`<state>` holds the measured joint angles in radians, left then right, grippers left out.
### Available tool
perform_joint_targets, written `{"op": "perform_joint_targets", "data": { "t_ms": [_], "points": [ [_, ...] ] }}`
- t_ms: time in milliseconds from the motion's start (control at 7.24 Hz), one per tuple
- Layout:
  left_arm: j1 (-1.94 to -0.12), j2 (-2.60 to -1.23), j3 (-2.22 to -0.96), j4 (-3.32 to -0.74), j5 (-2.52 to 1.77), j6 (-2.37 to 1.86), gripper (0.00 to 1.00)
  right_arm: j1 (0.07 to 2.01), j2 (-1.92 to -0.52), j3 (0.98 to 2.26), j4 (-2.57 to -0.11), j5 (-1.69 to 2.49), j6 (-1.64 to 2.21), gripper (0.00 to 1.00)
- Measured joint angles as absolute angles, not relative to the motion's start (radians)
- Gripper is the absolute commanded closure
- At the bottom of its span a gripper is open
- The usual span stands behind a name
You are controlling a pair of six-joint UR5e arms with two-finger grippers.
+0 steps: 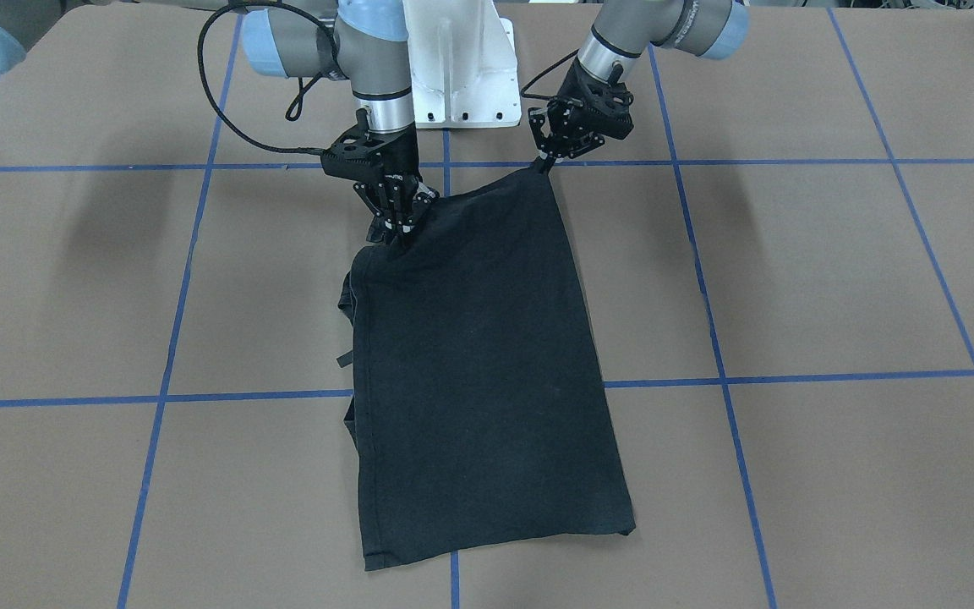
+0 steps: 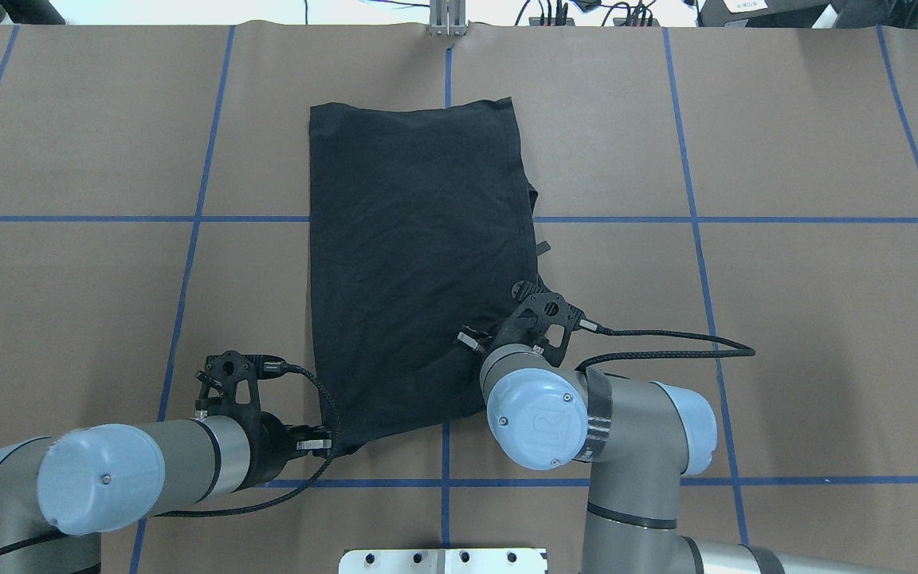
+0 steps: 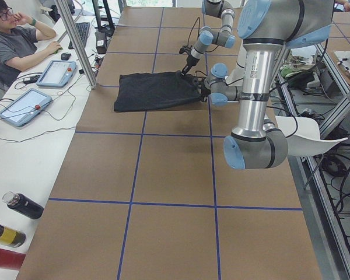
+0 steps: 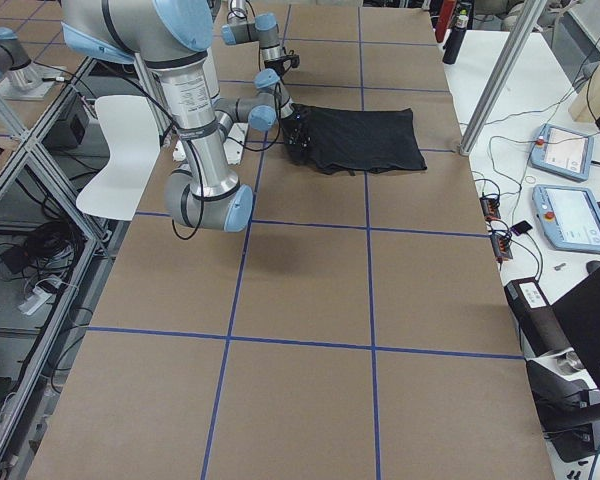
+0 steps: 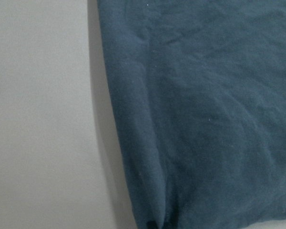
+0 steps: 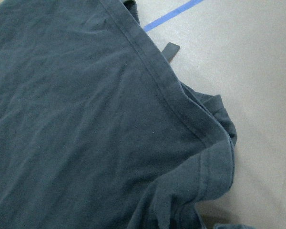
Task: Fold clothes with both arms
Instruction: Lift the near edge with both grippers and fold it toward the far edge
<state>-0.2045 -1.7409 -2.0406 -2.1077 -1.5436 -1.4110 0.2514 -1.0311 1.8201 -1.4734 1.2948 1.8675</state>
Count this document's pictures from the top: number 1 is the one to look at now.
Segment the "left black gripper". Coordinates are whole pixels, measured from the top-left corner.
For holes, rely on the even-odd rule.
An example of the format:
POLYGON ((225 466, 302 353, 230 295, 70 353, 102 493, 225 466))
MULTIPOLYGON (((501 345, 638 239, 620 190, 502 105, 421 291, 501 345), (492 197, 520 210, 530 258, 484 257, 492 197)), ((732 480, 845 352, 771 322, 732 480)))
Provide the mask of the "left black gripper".
POLYGON ((531 169, 547 174, 560 159, 573 159, 593 149, 593 132, 627 132, 627 87, 619 81, 621 66, 599 80, 579 61, 558 89, 560 100, 531 107, 527 119, 538 155, 531 169))

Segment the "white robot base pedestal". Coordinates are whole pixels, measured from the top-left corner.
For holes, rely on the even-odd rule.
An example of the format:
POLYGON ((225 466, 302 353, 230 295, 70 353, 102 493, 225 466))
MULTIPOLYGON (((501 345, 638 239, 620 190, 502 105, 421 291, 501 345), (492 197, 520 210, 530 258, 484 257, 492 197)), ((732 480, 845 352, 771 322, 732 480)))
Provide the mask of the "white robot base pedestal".
POLYGON ((514 28, 492 1, 406 1, 416 124, 498 129, 521 123, 514 28))

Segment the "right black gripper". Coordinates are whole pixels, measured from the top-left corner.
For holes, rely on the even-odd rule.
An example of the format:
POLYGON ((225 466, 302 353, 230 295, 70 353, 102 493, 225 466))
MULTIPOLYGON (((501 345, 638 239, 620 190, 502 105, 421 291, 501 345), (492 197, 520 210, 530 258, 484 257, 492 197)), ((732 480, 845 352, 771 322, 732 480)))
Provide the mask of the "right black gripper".
POLYGON ((372 213, 369 244, 404 240, 438 200, 438 190, 420 180, 415 123, 389 132, 356 124, 356 194, 372 213))

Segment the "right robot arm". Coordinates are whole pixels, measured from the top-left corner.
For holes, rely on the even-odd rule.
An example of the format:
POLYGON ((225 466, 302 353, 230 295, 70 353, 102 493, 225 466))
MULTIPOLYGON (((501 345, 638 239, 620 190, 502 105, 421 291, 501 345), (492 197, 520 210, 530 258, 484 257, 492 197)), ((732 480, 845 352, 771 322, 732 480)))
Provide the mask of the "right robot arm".
MULTIPOLYGON (((28 52, 80 1, 0 1, 0 74, 28 52)), ((320 80, 346 80, 355 123, 317 156, 328 176, 346 178, 374 219, 371 243, 404 240, 416 231, 438 194, 420 172, 411 82, 409 34, 401 1, 184 1, 208 13, 196 53, 220 17, 239 14, 241 46, 258 74, 293 78, 298 93, 287 110, 297 118, 303 97, 320 80)))

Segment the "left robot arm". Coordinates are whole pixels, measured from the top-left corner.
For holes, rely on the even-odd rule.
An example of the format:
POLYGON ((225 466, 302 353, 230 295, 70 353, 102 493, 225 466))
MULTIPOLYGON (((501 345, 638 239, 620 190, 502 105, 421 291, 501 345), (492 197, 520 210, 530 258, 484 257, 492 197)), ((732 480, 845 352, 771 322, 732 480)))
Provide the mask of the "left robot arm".
POLYGON ((626 81, 648 46, 724 59, 749 26, 742 1, 605 1, 579 49, 519 90, 522 99, 542 102, 527 112, 537 149, 531 169, 548 173, 633 131, 626 81))

